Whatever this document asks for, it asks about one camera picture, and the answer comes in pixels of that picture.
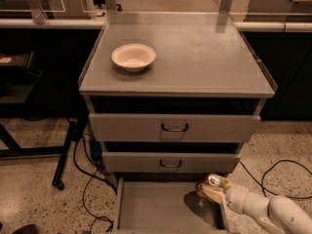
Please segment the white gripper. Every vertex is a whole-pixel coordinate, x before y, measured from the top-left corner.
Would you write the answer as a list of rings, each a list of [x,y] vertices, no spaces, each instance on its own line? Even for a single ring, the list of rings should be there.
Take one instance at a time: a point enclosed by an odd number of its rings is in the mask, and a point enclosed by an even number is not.
[[[196,184],[196,191],[202,198],[208,198],[218,204],[223,204],[226,199],[227,207],[239,215],[252,215],[255,210],[255,194],[245,186],[233,185],[228,178],[221,176],[219,187],[204,183]]]

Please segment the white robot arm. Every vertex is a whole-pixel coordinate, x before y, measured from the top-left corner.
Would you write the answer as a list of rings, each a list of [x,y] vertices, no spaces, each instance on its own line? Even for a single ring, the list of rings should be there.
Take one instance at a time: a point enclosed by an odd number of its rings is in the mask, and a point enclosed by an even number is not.
[[[312,218],[285,196],[269,199],[216,174],[198,182],[196,191],[202,198],[225,205],[236,214],[247,215],[268,234],[312,234]]]

